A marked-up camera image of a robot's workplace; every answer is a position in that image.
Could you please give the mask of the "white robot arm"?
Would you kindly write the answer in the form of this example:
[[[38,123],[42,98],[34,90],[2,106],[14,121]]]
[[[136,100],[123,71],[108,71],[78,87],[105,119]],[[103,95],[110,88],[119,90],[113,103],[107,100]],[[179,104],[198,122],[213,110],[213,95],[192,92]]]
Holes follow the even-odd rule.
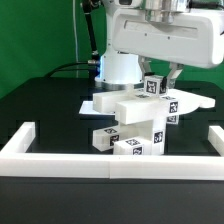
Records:
[[[175,85],[184,66],[216,67],[224,61],[224,4],[219,0],[82,0],[95,81],[107,89],[139,85],[152,74],[149,61],[170,63],[163,84]],[[106,51],[99,54],[91,12],[106,11]]]

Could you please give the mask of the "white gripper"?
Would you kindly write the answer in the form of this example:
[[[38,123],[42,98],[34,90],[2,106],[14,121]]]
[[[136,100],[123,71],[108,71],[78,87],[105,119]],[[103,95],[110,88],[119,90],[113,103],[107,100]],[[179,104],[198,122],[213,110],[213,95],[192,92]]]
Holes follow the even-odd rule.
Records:
[[[221,10],[193,9],[176,14],[173,22],[167,24],[147,21],[143,10],[119,9],[114,14],[112,34],[117,51],[139,55],[141,83],[154,74],[149,58],[173,62],[169,74],[162,79],[164,90],[175,87],[184,65],[212,68],[224,59]]]

